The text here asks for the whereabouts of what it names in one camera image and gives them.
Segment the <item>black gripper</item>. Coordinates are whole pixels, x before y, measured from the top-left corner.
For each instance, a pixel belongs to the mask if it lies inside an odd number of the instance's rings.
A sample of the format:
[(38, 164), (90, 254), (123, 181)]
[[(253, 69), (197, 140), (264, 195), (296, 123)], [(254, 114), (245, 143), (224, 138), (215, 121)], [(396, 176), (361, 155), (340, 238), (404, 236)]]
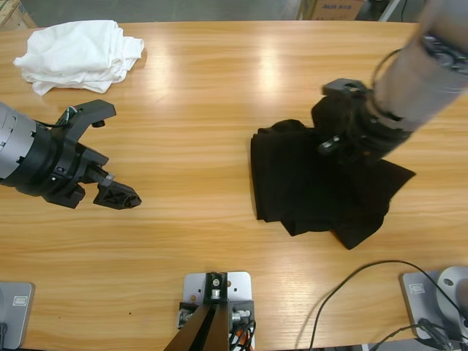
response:
[(367, 98), (350, 96), (326, 96), (316, 104), (316, 133), (319, 153), (342, 164), (373, 164), (412, 134), (384, 126), (368, 111)]
[(131, 209), (142, 203), (124, 184), (111, 184), (103, 170), (108, 158), (80, 143), (86, 127), (21, 127), (15, 129), (15, 189), (49, 203), (76, 208), (86, 192), (81, 184), (95, 183), (93, 203)]

